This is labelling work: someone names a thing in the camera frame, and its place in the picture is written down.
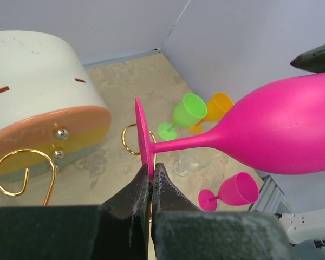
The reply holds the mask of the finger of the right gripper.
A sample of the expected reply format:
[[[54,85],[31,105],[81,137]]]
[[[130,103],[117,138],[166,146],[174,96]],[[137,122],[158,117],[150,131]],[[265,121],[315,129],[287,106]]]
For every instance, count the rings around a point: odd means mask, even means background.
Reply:
[[[325,44],[298,55],[290,65],[312,73],[325,73]]]

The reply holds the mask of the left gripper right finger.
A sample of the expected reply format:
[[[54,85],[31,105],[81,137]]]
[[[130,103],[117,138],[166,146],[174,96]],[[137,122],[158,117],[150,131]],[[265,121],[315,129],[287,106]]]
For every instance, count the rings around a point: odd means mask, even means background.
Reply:
[[[169,178],[165,165],[155,165],[152,187],[152,213],[167,211],[200,211]]]

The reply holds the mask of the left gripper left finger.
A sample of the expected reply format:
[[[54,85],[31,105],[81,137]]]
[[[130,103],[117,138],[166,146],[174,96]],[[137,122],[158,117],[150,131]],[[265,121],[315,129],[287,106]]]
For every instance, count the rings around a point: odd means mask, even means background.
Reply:
[[[129,184],[101,204],[100,255],[104,259],[148,259],[151,191],[144,164]]]

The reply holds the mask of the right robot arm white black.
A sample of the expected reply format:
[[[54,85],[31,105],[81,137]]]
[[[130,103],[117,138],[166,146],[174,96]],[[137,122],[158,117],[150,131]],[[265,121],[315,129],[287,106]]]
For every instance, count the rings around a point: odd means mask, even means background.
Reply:
[[[290,65],[312,73],[324,73],[325,44],[298,55]],[[305,213],[276,213],[275,216],[291,244],[313,241],[316,248],[325,248],[325,209]]]

